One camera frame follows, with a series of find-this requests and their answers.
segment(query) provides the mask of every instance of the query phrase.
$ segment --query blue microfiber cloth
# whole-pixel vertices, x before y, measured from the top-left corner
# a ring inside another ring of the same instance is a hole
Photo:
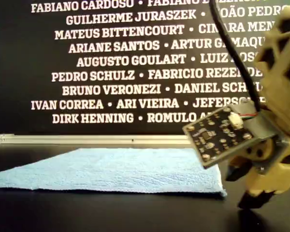
[[[226,196],[218,166],[204,170],[193,149],[80,148],[0,172],[0,188]]]

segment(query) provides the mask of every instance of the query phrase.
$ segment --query black wire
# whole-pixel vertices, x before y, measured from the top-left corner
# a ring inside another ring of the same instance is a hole
[[[217,27],[218,33],[219,33],[222,41],[225,43],[226,48],[227,48],[230,56],[234,60],[236,67],[238,68],[238,70],[240,71],[240,73],[244,79],[244,82],[246,84],[250,98],[255,103],[256,111],[259,112],[261,110],[260,102],[259,102],[259,95],[255,89],[255,86],[253,84],[253,81],[249,75],[247,68],[245,67],[241,58],[237,54],[235,47],[234,47],[234,44],[233,44],[231,38],[229,37],[223,23],[222,23],[222,20],[220,18],[220,15],[219,15],[219,12],[218,12],[218,9],[216,6],[216,0],[209,0],[209,8],[210,8],[214,23]]]

